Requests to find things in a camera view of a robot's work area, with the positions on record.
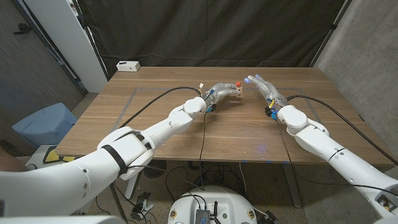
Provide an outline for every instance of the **transparent robotic hand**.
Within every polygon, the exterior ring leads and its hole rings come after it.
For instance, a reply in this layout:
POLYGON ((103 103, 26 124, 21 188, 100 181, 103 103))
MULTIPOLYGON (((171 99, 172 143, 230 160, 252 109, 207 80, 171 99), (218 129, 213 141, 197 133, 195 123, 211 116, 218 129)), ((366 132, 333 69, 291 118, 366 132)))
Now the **transparent robotic hand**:
POLYGON ((207 112, 212 111, 212 105, 221 101, 226 96, 238 96, 240 92, 236 90, 236 84, 234 83, 217 83, 205 94, 202 98, 206 102, 207 107, 210 109, 207 112))

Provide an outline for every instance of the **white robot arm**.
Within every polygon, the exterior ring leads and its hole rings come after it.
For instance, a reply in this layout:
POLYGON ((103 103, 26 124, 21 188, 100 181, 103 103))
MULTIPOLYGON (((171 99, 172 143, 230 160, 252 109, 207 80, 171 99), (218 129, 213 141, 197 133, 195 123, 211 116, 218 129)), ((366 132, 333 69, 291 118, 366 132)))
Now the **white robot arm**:
POLYGON ((128 180, 137 175, 155 150, 173 134, 185 131, 198 114, 226 95, 238 95, 233 87, 215 85, 203 98, 186 101, 146 130, 119 128, 95 152, 77 160, 28 172, 0 172, 0 216, 70 215, 119 176, 128 180))
MULTIPOLYGON (((398 186, 395 180, 383 174, 371 164, 337 143, 331 137, 324 125, 308 119, 295 106, 288 105, 287 100, 269 82, 259 75, 248 76, 245 82, 257 85, 261 94, 273 107, 278 119, 287 125, 287 132, 295 138, 298 144, 308 152, 327 161, 340 175, 352 185, 366 185, 384 190, 392 190, 398 186)), ((398 214, 398 199, 396 196, 367 187, 356 187, 383 218, 398 214)))

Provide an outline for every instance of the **concrete wall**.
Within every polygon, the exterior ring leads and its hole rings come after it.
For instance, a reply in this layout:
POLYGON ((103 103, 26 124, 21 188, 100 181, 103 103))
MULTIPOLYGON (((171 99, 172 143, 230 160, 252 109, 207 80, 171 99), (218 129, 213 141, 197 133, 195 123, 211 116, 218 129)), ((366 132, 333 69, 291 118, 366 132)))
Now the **concrete wall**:
POLYGON ((398 2, 354 0, 314 67, 398 156, 398 2))

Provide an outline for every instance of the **blue connector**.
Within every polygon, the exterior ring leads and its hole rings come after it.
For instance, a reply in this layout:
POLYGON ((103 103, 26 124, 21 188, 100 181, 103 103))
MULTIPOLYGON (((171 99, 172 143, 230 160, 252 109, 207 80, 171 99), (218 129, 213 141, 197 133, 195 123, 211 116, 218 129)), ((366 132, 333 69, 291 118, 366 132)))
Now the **blue connector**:
POLYGON ((272 107, 271 118, 274 119, 274 120, 276 120, 276 114, 277 114, 277 113, 278 113, 278 112, 275 112, 275 111, 274 111, 274 107, 272 107))

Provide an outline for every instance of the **yellow object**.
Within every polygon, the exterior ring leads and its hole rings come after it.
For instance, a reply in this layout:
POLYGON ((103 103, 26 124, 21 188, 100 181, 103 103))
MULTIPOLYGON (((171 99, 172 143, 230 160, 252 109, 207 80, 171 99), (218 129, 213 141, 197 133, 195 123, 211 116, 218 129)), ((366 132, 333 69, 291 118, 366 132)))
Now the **yellow object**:
POLYGON ((67 156, 67 157, 63 157, 62 161, 70 162, 70 161, 74 161, 75 159, 76 159, 76 157, 67 156))
POLYGON ((43 163, 44 164, 49 164, 52 162, 70 162, 75 160, 76 157, 72 156, 67 156, 67 157, 61 157, 57 153, 55 153, 55 146, 50 147, 48 151, 45 153, 45 156, 43 158, 43 163))
POLYGON ((274 100, 272 100, 272 102, 271 102, 271 104, 268 106, 268 108, 272 108, 272 106, 274 105, 274 103, 275 103, 275 101, 274 100))
POLYGON ((60 156, 57 155, 57 153, 55 153, 55 149, 50 149, 49 152, 47 152, 47 154, 45 155, 44 159, 43 159, 43 163, 51 163, 51 162, 59 162, 61 161, 60 156))

